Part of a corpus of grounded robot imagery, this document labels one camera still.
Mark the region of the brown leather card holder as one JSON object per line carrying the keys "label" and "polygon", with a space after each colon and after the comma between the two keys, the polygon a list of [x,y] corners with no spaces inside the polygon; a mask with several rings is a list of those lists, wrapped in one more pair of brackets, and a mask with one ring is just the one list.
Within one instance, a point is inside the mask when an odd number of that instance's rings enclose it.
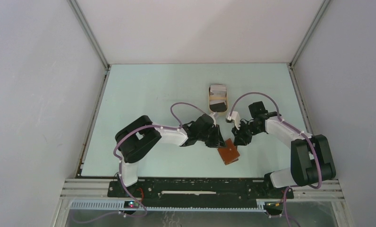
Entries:
{"label": "brown leather card holder", "polygon": [[240,154],[231,139],[225,141],[226,147],[218,148],[219,155],[225,165],[238,161]]}

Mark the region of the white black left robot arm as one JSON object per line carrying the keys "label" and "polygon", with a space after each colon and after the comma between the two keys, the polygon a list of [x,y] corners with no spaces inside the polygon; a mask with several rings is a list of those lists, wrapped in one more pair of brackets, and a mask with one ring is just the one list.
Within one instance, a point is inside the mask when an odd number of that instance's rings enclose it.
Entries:
{"label": "white black left robot arm", "polygon": [[203,114],[178,127],[158,125],[142,115],[120,130],[115,140],[113,155],[119,159],[119,191],[126,197],[137,191],[139,161],[158,143],[187,147],[201,141],[208,148],[227,147],[214,114]]}

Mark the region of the aluminium frame rail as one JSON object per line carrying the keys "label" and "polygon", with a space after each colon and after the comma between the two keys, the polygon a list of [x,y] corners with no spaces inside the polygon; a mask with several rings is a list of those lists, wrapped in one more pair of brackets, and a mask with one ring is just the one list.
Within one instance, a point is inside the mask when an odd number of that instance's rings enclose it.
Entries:
{"label": "aluminium frame rail", "polygon": [[[141,198],[134,196],[127,198],[110,198],[107,196],[110,179],[67,179],[64,183],[60,198],[69,201],[72,209],[80,210],[128,210],[137,211],[140,209],[139,204],[142,203]],[[319,189],[313,189],[309,186],[295,187],[291,189],[294,197],[286,198],[288,201],[304,202],[304,201],[343,201],[344,196],[336,180],[325,181]],[[279,209],[282,200],[261,200],[257,202],[259,208],[235,208],[235,209],[208,209],[208,208],[147,208],[143,205],[142,210],[147,211],[226,211],[226,212],[265,212],[269,209]]]}

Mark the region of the black card in tray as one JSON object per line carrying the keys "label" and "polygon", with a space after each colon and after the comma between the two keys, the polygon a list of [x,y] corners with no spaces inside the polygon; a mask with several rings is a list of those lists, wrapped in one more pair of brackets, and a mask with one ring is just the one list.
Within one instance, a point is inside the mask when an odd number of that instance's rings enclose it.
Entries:
{"label": "black card in tray", "polygon": [[227,111],[228,106],[226,105],[225,102],[221,102],[221,103],[210,104],[209,108],[212,112],[223,113]]}

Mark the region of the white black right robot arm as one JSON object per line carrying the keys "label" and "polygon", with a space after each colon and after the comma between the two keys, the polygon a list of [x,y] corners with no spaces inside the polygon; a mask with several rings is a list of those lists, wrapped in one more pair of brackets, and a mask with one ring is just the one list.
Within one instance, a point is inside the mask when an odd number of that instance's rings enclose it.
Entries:
{"label": "white black right robot arm", "polygon": [[286,122],[279,113],[266,110],[263,102],[249,105],[251,119],[242,119],[232,111],[226,122],[233,123],[235,146],[246,146],[260,133],[275,136],[290,149],[290,167],[265,175],[262,185],[265,196],[276,197],[287,186],[314,186],[336,177],[331,149],[326,136],[312,135]]}

